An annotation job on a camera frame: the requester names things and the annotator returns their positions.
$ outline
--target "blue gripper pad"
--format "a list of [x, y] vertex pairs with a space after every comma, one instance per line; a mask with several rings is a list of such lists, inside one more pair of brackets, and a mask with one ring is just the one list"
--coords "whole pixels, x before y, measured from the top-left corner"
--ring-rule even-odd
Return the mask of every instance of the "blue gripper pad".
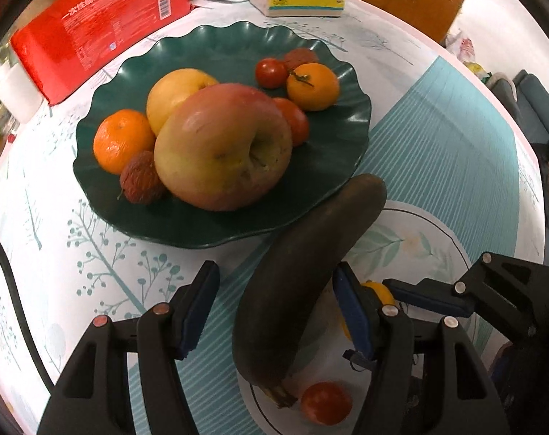
[[355, 349], [367, 360], [373, 360], [371, 323], [354, 290], [361, 286], [348, 265], [340, 264], [333, 272], [333, 292], [347, 323]]
[[220, 269], [215, 262], [207, 260], [174, 312], [172, 326], [178, 333], [182, 358], [198, 345], [219, 287]]

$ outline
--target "green plate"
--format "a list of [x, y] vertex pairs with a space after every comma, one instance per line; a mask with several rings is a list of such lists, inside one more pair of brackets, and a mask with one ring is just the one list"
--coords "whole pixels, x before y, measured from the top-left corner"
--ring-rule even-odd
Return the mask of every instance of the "green plate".
[[[130, 204], [119, 177], [102, 170], [93, 156], [93, 138], [102, 120], [119, 109], [145, 113], [152, 86], [179, 68], [197, 68], [220, 82], [258, 87], [256, 62], [309, 47], [340, 80], [337, 104], [308, 113], [310, 139], [293, 150], [279, 183], [255, 204], [234, 212], [208, 212], [168, 195], [149, 206]], [[264, 90], [285, 96], [283, 88]], [[353, 67], [338, 61], [319, 40], [306, 40], [284, 26], [259, 28], [242, 21], [226, 28], [199, 26], [182, 37], [165, 37], [140, 57], [126, 60], [113, 80], [93, 95], [91, 109], [76, 130], [73, 172], [96, 214], [135, 238], [188, 249], [213, 247], [268, 232], [298, 219], [351, 177], [367, 147], [371, 101]]]

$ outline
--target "red package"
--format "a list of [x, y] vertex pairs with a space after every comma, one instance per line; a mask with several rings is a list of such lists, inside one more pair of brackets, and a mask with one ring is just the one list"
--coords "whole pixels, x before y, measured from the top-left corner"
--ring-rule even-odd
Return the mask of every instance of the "red package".
[[148, 34], [190, 12], [189, 0], [56, 0], [11, 38], [53, 106]]

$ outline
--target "eggplant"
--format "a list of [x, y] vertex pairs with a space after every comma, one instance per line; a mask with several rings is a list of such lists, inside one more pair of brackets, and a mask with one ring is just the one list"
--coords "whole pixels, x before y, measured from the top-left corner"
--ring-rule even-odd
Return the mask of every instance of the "eggplant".
[[250, 278], [234, 320], [234, 363], [278, 407], [296, 402], [282, 380], [317, 299], [334, 268], [379, 217], [386, 199], [380, 178], [351, 178], [281, 232]]

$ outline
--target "tablecloth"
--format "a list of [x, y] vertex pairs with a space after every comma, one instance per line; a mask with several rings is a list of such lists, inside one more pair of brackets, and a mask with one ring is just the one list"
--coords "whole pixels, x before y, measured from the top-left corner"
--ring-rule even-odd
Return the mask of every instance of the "tablecloth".
[[[507, 113], [482, 94], [433, 43], [358, 0], [340, 18], [266, 18], [249, 3], [199, 0], [190, 15], [146, 37], [95, 74], [60, 105], [41, 107], [0, 166], [0, 239], [11, 260], [27, 321], [50, 376], [58, 379], [91, 319], [138, 316], [189, 283], [205, 259], [218, 263], [221, 287], [188, 359], [182, 385], [202, 434], [348, 434], [369, 383], [341, 355], [351, 345], [327, 288], [311, 316], [287, 385], [300, 393], [317, 381], [340, 381], [354, 400], [340, 426], [315, 427], [297, 408], [276, 409], [237, 376], [231, 332], [238, 299], [273, 235], [207, 250], [133, 239], [96, 216], [72, 174], [75, 128], [95, 89], [124, 60], [157, 40], [201, 24], [282, 24], [320, 39], [351, 63], [373, 111], [369, 147], [357, 173], [382, 177], [388, 203], [347, 259], [360, 280], [458, 279], [483, 251], [542, 262], [542, 186], [531, 150]], [[410, 315], [436, 319], [427, 311]], [[504, 339], [479, 316], [462, 322], [485, 363]], [[136, 357], [129, 378], [137, 433], [149, 433]], [[34, 433], [49, 396], [32, 364], [0, 272], [0, 390]]]

